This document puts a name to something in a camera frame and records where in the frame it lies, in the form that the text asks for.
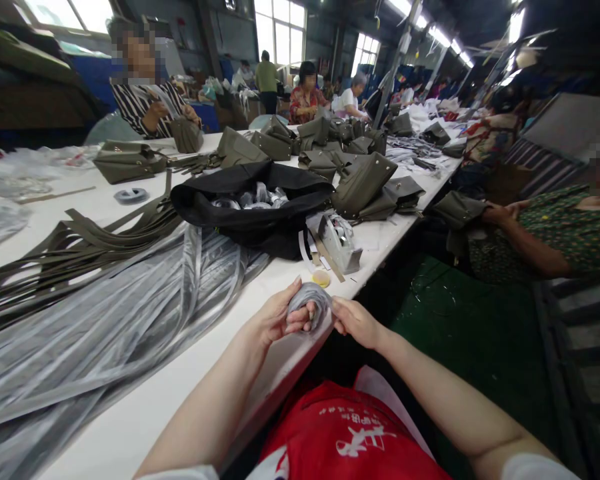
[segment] floral shirt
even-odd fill
[[[298,109],[317,107],[318,105],[326,107],[328,103],[325,96],[318,89],[312,89],[309,94],[309,100],[307,100],[305,93],[302,91],[302,87],[298,86],[294,88],[291,92],[291,107],[289,108],[291,124],[302,125],[303,123],[313,120],[315,116],[312,113],[298,115]]]
[[[588,196],[587,185],[544,193],[518,218],[530,234],[564,255],[574,276],[600,271],[600,210],[576,208]],[[470,240],[469,258],[476,276],[488,283],[540,279],[500,229]]]

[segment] window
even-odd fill
[[[375,68],[375,61],[380,50],[380,42],[368,37],[362,33],[358,34],[358,45],[355,49],[355,57],[353,58],[353,68],[351,70],[351,76],[354,76],[358,72],[358,65],[373,65]]]
[[[107,32],[107,20],[113,16],[109,0],[24,0],[20,6],[39,26],[97,33]]]
[[[300,65],[304,58],[305,9],[288,0],[255,0],[258,47],[278,65]]]

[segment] metal rod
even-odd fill
[[[403,54],[400,52],[400,48],[402,47],[404,51],[407,51],[409,44],[411,43],[411,26],[415,24],[416,14],[418,13],[418,10],[420,10],[420,3],[421,0],[415,0],[413,2],[413,5],[411,6],[411,12],[409,12],[409,20],[405,24],[404,31],[400,37],[400,42],[398,43],[398,48],[395,51],[393,64],[391,65],[391,70],[389,71],[389,80],[385,84],[385,88],[380,99],[380,106],[378,106],[378,112],[375,114],[375,118],[373,119],[373,128],[375,130],[377,130],[380,126],[380,118],[382,118],[382,113],[385,110],[385,105],[387,104],[389,95],[392,93],[389,91],[389,89],[393,90],[393,79],[395,78],[395,73],[398,71],[398,65],[400,64],[400,60],[403,56]]]

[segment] person standing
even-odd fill
[[[268,115],[275,115],[278,104],[278,80],[275,65],[269,61],[269,52],[262,50],[261,62],[255,68],[255,86],[260,92],[260,100],[265,104]]]
[[[358,110],[358,97],[365,90],[367,78],[357,73],[351,80],[351,88],[342,92],[342,96],[338,99],[338,105],[334,105],[335,114],[344,119],[356,117],[360,119],[368,118],[367,114]]]
[[[315,87],[315,65],[310,61],[300,64],[300,80],[291,92],[291,124],[302,125],[315,118],[318,105],[329,108],[329,102],[320,90]]]

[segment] tape roll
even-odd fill
[[[126,189],[117,191],[113,198],[115,198],[120,205],[134,205],[148,199],[149,192],[140,188]]]

